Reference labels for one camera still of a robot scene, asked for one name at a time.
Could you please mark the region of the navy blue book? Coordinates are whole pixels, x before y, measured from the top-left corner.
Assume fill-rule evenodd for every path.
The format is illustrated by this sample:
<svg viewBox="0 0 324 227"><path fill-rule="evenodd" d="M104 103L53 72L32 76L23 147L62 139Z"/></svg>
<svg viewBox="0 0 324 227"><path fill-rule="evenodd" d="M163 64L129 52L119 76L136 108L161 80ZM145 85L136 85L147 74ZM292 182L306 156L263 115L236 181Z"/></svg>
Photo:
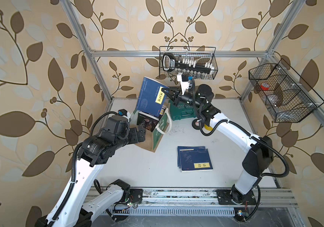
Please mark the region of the navy blue book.
<svg viewBox="0 0 324 227"><path fill-rule="evenodd" d="M178 167L182 172L213 170L210 154L205 146L178 146Z"/></svg>
<svg viewBox="0 0 324 227"><path fill-rule="evenodd" d="M165 102L165 93L162 89L168 88L160 82L144 77L138 96L136 110L159 117Z"/></svg>

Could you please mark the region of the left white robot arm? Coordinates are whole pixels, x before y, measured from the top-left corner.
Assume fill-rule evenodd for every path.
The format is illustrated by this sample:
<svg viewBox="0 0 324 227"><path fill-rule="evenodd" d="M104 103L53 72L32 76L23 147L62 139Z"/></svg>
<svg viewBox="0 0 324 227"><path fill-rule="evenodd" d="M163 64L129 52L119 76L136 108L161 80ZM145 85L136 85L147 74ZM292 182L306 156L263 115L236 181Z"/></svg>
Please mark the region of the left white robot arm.
<svg viewBox="0 0 324 227"><path fill-rule="evenodd" d="M90 227L109 207L132 200L130 185L118 179L90 201L85 201L96 177L116 150L145 141L142 126L130 127L129 120L117 114L108 118L97 135L78 144L71 160L71 178L53 210L37 219L37 227Z"/></svg>

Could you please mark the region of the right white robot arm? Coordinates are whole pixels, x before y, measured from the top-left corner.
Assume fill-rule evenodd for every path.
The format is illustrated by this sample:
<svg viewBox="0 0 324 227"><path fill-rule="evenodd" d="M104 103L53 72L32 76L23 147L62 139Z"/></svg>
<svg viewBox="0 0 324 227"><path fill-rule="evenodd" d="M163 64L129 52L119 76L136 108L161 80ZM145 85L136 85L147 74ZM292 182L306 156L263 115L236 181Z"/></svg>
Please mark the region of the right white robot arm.
<svg viewBox="0 0 324 227"><path fill-rule="evenodd" d="M283 178L289 174L286 159L272 147L272 140L268 136L259 137L250 133L213 106L213 92L208 85L202 84L198 88L193 85L190 92L183 92L182 89L177 88L162 88L161 91L173 102L173 105L184 103L193 108L202 135L211 136L215 131L219 131L246 154L242 163L243 171L228 195L233 203L242 204L263 177ZM279 158L285 167L281 174L265 172L275 157Z"/></svg>

